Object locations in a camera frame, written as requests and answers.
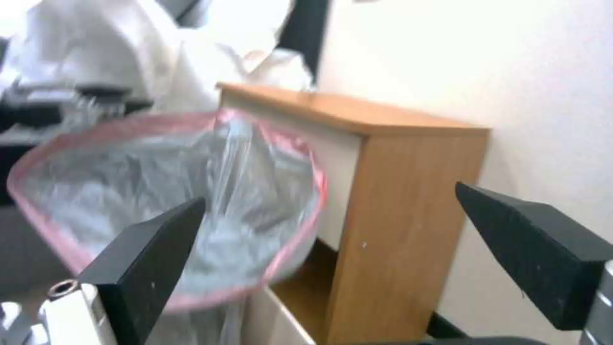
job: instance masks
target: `cabinet side panel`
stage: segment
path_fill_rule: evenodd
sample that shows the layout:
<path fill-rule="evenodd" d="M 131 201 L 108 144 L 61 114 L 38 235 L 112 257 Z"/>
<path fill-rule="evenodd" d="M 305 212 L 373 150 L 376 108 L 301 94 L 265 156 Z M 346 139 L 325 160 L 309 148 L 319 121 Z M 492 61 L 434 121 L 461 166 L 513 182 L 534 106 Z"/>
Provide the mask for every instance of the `cabinet side panel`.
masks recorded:
<path fill-rule="evenodd" d="M 327 315 L 329 344 L 420 340 L 454 258 L 487 132 L 362 145 Z"/>

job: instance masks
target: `wooden cabinet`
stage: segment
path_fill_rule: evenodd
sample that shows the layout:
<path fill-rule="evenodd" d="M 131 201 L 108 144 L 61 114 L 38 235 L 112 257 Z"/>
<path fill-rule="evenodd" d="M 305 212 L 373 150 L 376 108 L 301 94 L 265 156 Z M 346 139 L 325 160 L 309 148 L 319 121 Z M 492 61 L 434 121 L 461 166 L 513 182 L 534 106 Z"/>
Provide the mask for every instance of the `wooden cabinet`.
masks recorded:
<path fill-rule="evenodd" d="M 318 344 L 421 339 L 438 304 L 488 129 L 347 96 L 221 85 L 223 107 L 299 134 L 329 200 L 312 253 L 273 292 Z"/>

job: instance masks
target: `metal bolt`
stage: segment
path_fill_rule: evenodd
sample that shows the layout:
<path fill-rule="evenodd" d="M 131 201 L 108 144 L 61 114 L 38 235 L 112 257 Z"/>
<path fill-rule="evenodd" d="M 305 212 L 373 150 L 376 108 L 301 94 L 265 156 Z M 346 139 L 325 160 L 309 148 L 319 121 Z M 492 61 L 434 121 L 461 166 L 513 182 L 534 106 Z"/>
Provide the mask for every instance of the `metal bolt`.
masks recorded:
<path fill-rule="evenodd" d="M 47 292 L 47 297 L 49 297 L 50 301 L 55 301 L 80 289 L 81 283 L 78 280 L 66 279 L 52 286 L 49 292 Z"/>

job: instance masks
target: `open drawer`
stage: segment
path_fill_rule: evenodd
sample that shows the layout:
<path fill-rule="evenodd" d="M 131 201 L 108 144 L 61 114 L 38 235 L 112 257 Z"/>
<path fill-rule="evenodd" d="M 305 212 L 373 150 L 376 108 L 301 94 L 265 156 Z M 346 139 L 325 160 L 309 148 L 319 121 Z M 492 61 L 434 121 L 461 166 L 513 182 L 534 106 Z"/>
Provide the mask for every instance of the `open drawer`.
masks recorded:
<path fill-rule="evenodd" d="M 275 293 L 266 288 L 245 307 L 243 345 L 311 345 L 315 341 Z"/>

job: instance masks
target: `silver metal part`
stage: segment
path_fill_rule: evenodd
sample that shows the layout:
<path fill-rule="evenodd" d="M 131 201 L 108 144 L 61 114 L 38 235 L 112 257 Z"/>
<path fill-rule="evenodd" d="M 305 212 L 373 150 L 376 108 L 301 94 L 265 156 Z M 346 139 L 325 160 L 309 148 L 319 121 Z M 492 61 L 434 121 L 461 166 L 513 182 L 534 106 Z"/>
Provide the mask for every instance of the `silver metal part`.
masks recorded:
<path fill-rule="evenodd" d="M 116 345 L 115 335 L 95 286 L 81 286 L 69 281 L 56 286 L 59 286 L 59 291 L 51 288 L 50 296 L 54 293 L 61 296 L 49 299 L 44 306 L 51 345 Z"/>
<path fill-rule="evenodd" d="M 47 297 L 50 301 L 55 301 L 58 298 L 68 296 L 71 293 L 81 289 L 81 284 L 76 279 L 66 279 L 52 286 L 47 292 Z"/>
<path fill-rule="evenodd" d="M 18 303 L 2 302 L 4 317 L 0 320 L 0 344 L 22 345 L 30 332 L 32 320 Z"/>
<path fill-rule="evenodd" d="M 613 261 L 605 265 L 581 345 L 613 345 Z"/>

